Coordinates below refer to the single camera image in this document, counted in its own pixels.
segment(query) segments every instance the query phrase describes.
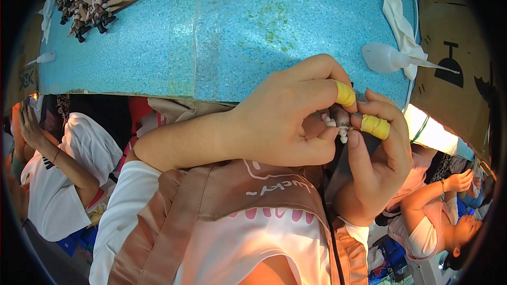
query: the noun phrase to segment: wrist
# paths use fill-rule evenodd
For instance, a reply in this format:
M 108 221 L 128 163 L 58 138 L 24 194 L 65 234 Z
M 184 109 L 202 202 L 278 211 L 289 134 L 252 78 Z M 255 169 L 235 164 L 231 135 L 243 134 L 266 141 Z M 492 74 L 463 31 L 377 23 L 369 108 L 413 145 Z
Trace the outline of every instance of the wrist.
M 51 141 L 49 141 L 45 136 L 38 142 L 37 148 L 34 149 L 47 158 L 52 158 L 55 155 L 56 150 L 59 150 L 59 148 L 51 143 Z
M 444 193 L 447 193 L 449 191 L 449 185 L 447 183 L 447 180 L 442 180 L 442 190 Z
M 232 111 L 218 112 L 211 115 L 214 120 L 215 143 L 220 160 L 232 160 L 242 158 L 242 136 L 240 125 L 234 120 Z

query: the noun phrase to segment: white t-shirt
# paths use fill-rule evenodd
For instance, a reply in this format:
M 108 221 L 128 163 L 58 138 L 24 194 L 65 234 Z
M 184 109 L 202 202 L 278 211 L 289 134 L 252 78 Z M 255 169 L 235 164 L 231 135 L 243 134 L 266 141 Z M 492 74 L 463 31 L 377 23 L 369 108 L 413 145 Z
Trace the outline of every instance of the white t-shirt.
M 451 221 L 451 224 L 455 225 L 458 222 L 458 205 L 456 197 L 450 199 L 447 202 L 447 206 L 451 210 L 449 213 L 449 220 Z M 405 226 L 402 216 L 394 218 L 393 222 L 389 225 L 390 228 L 391 225 L 393 225 L 393 231 L 398 231 L 397 227 L 402 226 L 402 237 L 404 240 L 408 240 L 405 246 L 413 257 L 424 259 L 435 250 L 437 243 L 436 229 L 435 226 L 431 224 L 428 217 L 424 216 L 410 236 L 408 235 L 407 227 Z
M 136 226 L 136 214 L 158 189 L 160 174 L 142 161 L 123 165 L 98 226 L 90 284 L 107 284 L 115 255 Z M 346 227 L 367 250 L 368 227 Z M 298 284 L 330 283 L 329 249 L 314 215 L 254 208 L 215 222 L 198 221 L 173 284 L 236 284 L 275 255 L 287 257 Z
M 71 113 L 59 145 L 62 151 L 107 182 L 122 157 L 115 140 L 90 117 Z M 38 151 L 21 173 L 21 183 L 30 183 L 28 219 L 47 241 L 59 241 L 91 223 L 74 184 Z

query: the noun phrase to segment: hand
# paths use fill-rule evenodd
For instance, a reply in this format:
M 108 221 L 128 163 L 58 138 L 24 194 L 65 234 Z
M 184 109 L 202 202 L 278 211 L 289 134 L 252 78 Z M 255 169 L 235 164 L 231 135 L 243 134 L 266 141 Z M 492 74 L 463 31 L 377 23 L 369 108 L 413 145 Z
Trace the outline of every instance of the hand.
M 276 166 L 320 165 L 335 155 L 338 129 L 307 139 L 305 117 L 335 103 L 336 83 L 352 88 L 343 68 L 327 54 L 315 55 L 269 75 L 243 102 L 228 111 L 234 156 Z M 356 112 L 354 102 L 345 108 Z
M 370 159 L 360 130 L 362 117 L 353 115 L 351 124 L 357 130 L 348 133 L 348 157 L 358 199 L 367 205 L 379 197 L 387 204 L 405 182 L 412 168 L 409 130 L 403 113 L 387 97 L 367 89 L 368 103 L 358 102 L 358 110 L 390 123 L 389 136 L 382 141 Z
M 33 149 L 39 150 L 46 137 L 37 122 L 34 109 L 25 102 L 21 102 L 19 109 L 19 127 L 25 142 Z
M 444 180 L 444 192 L 466 192 L 473 180 L 473 170 L 453 174 Z

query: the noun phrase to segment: ear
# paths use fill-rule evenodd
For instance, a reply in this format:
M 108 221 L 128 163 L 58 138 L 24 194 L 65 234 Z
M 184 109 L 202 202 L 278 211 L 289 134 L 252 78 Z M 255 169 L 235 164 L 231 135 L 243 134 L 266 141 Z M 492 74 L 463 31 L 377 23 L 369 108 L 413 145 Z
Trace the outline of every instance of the ear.
M 459 248 L 454 248 L 452 251 L 452 255 L 457 258 L 461 254 L 461 250 Z

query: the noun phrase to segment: plastic squeeze bottle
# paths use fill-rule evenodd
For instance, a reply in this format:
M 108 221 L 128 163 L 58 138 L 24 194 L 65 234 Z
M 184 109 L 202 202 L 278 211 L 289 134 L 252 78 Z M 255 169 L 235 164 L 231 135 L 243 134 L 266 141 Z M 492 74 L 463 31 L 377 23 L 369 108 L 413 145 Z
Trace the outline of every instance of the plastic squeeze bottle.
M 398 51 L 384 43 L 372 42 L 365 44 L 361 52 L 363 53 L 364 60 L 368 67 L 374 72 L 380 73 L 392 73 L 396 72 L 400 68 L 408 67 L 410 64 L 423 66 L 423 67 L 431 67 L 431 68 L 439 68 L 441 70 L 446 70 L 449 72 L 453 72 L 455 74 L 459 74 L 458 71 L 454 71 L 448 69 L 447 67 L 439 66 L 437 64 L 433 64 L 427 60 L 419 60 L 411 58 L 408 54 Z

